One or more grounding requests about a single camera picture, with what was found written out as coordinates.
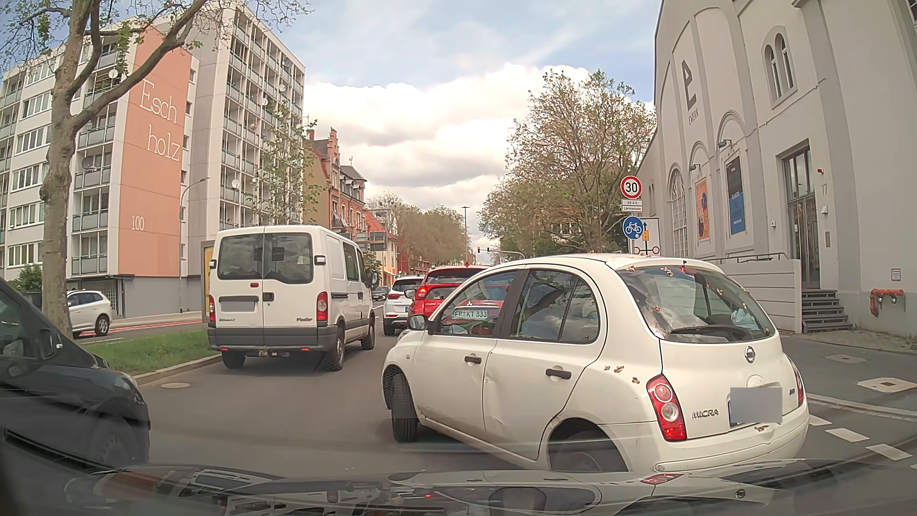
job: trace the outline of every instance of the poster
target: poster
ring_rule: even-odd
[[[694,195],[697,197],[697,240],[710,239],[709,199],[707,197],[707,178],[694,184]]]
[[[726,191],[729,196],[729,234],[745,231],[745,194],[742,191],[742,164],[739,158],[726,164]]]

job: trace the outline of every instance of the windshield wiper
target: windshield wiper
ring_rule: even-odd
[[[739,340],[750,341],[755,338],[755,336],[752,335],[752,332],[748,328],[733,326],[732,324],[705,324],[703,326],[685,326],[683,328],[669,330],[669,333],[720,333],[723,331],[730,331],[733,335],[738,335],[740,337]]]

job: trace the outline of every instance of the car window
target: car window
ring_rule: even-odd
[[[263,234],[225,237],[220,241],[216,260],[216,277],[219,279],[261,279],[263,255]]]
[[[722,273],[687,265],[656,265],[631,267],[618,275],[660,339],[739,342],[776,332],[751,295]]]
[[[500,308],[503,307],[503,300],[516,273],[517,271],[507,271],[490,275],[464,286],[443,308],[436,333],[493,335]]]
[[[347,267],[347,279],[350,281],[359,281],[357,250],[349,243],[344,244],[344,265]]]
[[[559,341],[577,277],[569,273],[532,270],[515,306],[510,337]]]
[[[298,285],[312,282],[312,235],[275,233],[267,235],[267,242],[271,259],[265,264],[264,279]]]

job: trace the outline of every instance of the curb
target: curb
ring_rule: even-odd
[[[893,420],[917,422],[917,411],[906,409],[894,409],[892,407],[880,407],[879,405],[869,405],[867,403],[857,403],[846,399],[829,398],[809,393],[809,401],[815,405],[823,405],[833,409],[850,410],[869,416],[879,416]]]
[[[185,362],[184,364],[177,364],[171,367],[165,367],[151,373],[144,373],[142,375],[134,376],[134,380],[137,381],[137,385],[145,386],[151,384],[156,380],[161,380],[167,376],[178,375],[179,373],[185,373],[188,371],[193,371],[194,369],[200,369],[210,364],[215,364],[222,360],[223,356],[220,353],[206,356],[204,358],[199,358],[197,360],[192,360],[191,362]]]

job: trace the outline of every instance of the white car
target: white car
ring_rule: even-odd
[[[792,458],[808,431],[773,322],[706,262],[510,262],[409,324],[382,367],[398,442],[423,424],[522,467],[678,473]]]
[[[405,296],[404,292],[417,289],[423,281],[423,276],[402,276],[395,280],[382,308],[383,333],[394,335],[398,329],[407,329],[407,310],[414,300]]]
[[[74,290],[67,293],[73,337],[92,330],[99,337],[108,334],[112,322],[112,303],[96,290]]]

